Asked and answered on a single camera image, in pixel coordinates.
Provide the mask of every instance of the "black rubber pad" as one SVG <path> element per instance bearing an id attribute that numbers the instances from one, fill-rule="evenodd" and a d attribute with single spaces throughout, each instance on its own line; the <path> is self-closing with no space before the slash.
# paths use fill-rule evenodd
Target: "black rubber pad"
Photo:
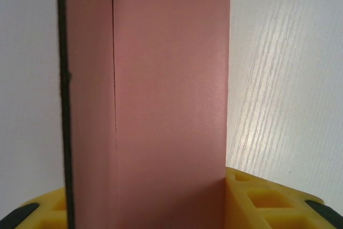
<path id="1" fill-rule="evenodd" d="M 315 201 L 306 201 L 306 203 L 335 228 L 343 229 L 343 217 L 332 208 Z"/>
<path id="2" fill-rule="evenodd" d="M 39 207 L 38 203 L 30 203 L 13 210 L 4 219 L 0 221 L 1 229 L 15 229 L 24 221 L 33 211 Z"/>

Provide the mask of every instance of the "white laminate panel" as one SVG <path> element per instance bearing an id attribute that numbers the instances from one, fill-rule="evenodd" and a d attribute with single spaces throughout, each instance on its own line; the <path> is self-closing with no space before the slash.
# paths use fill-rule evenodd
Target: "white laminate panel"
<path id="1" fill-rule="evenodd" d="M 56 0 L 0 0 L 0 219 L 63 185 Z"/>
<path id="2" fill-rule="evenodd" d="M 231 0 L 227 165 L 343 213 L 343 0 Z"/>

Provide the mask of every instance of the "pink panel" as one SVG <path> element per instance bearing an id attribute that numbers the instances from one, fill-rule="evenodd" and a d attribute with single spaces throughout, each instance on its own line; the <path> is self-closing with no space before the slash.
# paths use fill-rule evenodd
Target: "pink panel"
<path id="1" fill-rule="evenodd" d="M 229 0 L 114 0 L 119 223 L 222 228 Z"/>
<path id="2" fill-rule="evenodd" d="M 67 0 L 76 226 L 115 228 L 112 0 Z"/>

